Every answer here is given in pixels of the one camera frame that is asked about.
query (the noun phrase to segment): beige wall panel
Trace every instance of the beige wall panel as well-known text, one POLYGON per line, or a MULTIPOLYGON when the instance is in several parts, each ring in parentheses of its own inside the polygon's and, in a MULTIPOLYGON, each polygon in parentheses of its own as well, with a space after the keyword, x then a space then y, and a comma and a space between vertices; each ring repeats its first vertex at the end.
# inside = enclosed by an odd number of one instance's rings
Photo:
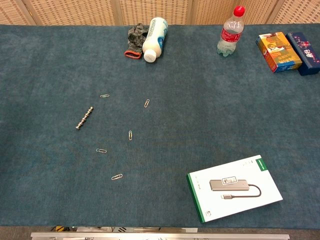
POLYGON ((232 0, 194 0, 192 24, 224 24, 231 17, 234 3, 232 0))
POLYGON ((265 24, 278 0, 239 0, 245 7, 244 24, 265 24))
POLYGON ((38 25, 116 25, 111 0, 24 0, 38 25))
POLYGON ((320 0, 285 0, 273 23, 320 23, 320 0))
POLYGON ((0 24, 34 25, 35 22, 19 0, 0 0, 0 24))
POLYGON ((192 0, 119 0, 124 25, 149 25, 154 17, 166 19, 168 24, 188 24, 192 0))

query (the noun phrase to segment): red bottle cap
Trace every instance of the red bottle cap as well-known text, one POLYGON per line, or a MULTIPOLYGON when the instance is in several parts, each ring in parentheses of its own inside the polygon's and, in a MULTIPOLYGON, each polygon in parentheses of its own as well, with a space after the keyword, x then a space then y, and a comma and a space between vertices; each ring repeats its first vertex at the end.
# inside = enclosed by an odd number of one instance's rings
POLYGON ((233 11, 233 15, 236 17, 242 17, 245 14, 245 10, 246 9, 243 6, 236 6, 233 11))

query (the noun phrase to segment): yellow box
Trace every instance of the yellow box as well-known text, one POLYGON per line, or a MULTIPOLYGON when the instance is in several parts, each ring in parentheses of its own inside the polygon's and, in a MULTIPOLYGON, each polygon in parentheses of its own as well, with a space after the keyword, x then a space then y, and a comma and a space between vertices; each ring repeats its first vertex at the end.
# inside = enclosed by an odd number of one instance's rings
POLYGON ((255 42, 273 73, 297 69, 302 64, 301 59, 281 31, 261 34, 255 42))

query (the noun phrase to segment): bottle cap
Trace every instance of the bottle cap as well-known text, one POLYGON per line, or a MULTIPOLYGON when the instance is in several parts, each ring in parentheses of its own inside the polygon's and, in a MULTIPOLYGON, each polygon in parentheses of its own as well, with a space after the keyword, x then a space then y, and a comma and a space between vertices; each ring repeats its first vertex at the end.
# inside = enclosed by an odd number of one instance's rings
POLYGON ((157 53, 152 49, 148 49, 144 52, 143 57, 148 63, 153 63, 157 58, 157 53))
POLYGON ((245 14, 245 10, 246 9, 243 6, 236 6, 233 11, 233 15, 236 17, 242 17, 245 14))

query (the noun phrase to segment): white box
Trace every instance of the white box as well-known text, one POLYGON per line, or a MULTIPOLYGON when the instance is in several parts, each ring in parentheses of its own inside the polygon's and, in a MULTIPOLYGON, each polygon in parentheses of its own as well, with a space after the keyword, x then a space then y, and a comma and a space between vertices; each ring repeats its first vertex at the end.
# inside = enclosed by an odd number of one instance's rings
POLYGON ((282 200, 260 155, 187 175, 202 223, 282 200))

